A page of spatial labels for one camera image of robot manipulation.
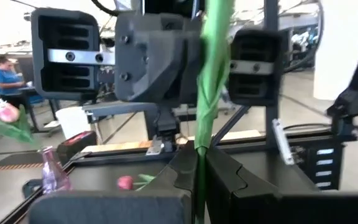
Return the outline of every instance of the white container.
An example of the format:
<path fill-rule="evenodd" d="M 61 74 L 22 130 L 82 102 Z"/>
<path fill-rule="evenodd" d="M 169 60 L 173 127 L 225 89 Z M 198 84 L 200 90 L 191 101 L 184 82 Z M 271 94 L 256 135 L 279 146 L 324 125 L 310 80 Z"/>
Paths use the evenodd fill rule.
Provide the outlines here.
<path fill-rule="evenodd" d="M 56 112 L 56 117 L 62 126 L 66 139 L 70 139 L 84 131 L 91 130 L 91 125 L 88 124 L 88 118 L 85 111 L 83 111 L 80 106 L 58 110 Z"/>

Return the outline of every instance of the wooden plank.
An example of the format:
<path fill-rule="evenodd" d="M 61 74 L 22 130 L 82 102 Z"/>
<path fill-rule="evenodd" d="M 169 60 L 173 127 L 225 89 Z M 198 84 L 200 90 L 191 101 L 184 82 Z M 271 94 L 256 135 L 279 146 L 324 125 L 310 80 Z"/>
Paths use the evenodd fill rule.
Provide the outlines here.
<path fill-rule="evenodd" d="M 259 137 L 260 133 L 257 130 L 248 130 L 248 131 L 236 131 L 227 133 L 222 141 L 242 139 L 242 138 L 252 138 Z M 189 140 L 194 140 L 194 136 L 189 137 Z M 187 139 L 180 138 L 178 139 L 178 144 L 186 144 Z M 141 142 L 125 142 L 119 144 L 107 144 L 100 146 L 87 146 L 82 150 L 82 152 L 106 152 L 106 151 L 115 151 L 115 150 L 131 150 L 138 148 L 148 148 L 152 145 L 152 141 L 141 141 Z"/>

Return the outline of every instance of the purple glass bottle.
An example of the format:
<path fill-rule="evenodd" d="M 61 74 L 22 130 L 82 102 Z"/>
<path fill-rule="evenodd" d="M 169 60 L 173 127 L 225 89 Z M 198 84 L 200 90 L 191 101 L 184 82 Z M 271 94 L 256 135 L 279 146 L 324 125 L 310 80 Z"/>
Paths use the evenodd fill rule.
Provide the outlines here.
<path fill-rule="evenodd" d="M 61 165 L 53 156 L 53 147 L 45 147 L 42 150 L 44 167 L 42 168 L 42 188 L 44 194 L 58 190 L 71 190 L 70 180 Z"/>

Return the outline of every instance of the blue shirt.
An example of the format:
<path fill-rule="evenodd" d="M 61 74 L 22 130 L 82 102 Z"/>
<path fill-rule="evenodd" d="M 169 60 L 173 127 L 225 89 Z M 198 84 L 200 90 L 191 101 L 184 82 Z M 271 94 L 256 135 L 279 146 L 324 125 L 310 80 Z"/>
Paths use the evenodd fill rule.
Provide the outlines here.
<path fill-rule="evenodd" d="M 21 78 L 12 71 L 5 71 L 0 69 L 0 83 L 17 83 L 21 82 Z M 2 95 L 19 93 L 19 88 L 3 88 Z"/>

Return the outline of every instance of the desk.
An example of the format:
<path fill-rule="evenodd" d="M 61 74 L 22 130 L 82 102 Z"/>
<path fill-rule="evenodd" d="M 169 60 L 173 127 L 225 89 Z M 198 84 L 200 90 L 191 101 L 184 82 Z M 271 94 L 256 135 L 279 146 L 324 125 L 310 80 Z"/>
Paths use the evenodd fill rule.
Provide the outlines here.
<path fill-rule="evenodd" d="M 41 130 L 38 127 L 37 120 L 36 120 L 36 117 L 35 117 L 35 113 L 34 113 L 34 110 L 32 109 L 32 105 L 31 105 L 30 99 L 29 99 L 30 96 L 38 95 L 38 93 L 35 90 L 35 88 L 34 87 L 24 87 L 24 88 L 20 88 L 19 91 L 20 91 L 21 95 L 24 98 L 24 101 L 25 101 L 25 104 L 26 104 L 25 107 L 28 109 L 28 112 L 30 114 L 31 121 L 32 121 L 32 124 L 33 124 L 33 132 L 34 133 L 49 133 L 51 131 L 51 129 L 56 128 L 56 127 L 53 127 L 53 128 L 48 129 L 48 130 Z M 52 110 L 53 120 L 57 121 L 55 113 L 56 113 L 57 110 L 60 109 L 60 105 L 55 100 L 48 100 L 48 102 L 49 102 L 49 107 Z"/>
<path fill-rule="evenodd" d="M 248 131 L 235 131 L 227 133 L 222 141 L 242 139 L 242 138 L 253 138 L 261 136 L 257 130 L 248 130 Z M 188 140 L 194 140 L 194 136 L 188 138 Z M 187 139 L 180 138 L 177 140 L 178 144 L 186 144 Z M 148 148 L 152 145 L 152 141 L 141 141 L 141 142 L 125 142 L 119 144 L 107 144 L 107 145 L 98 145 L 98 146 L 87 146 L 81 152 L 107 152 L 107 151 L 116 151 L 116 150 L 131 150 L 138 148 Z"/>

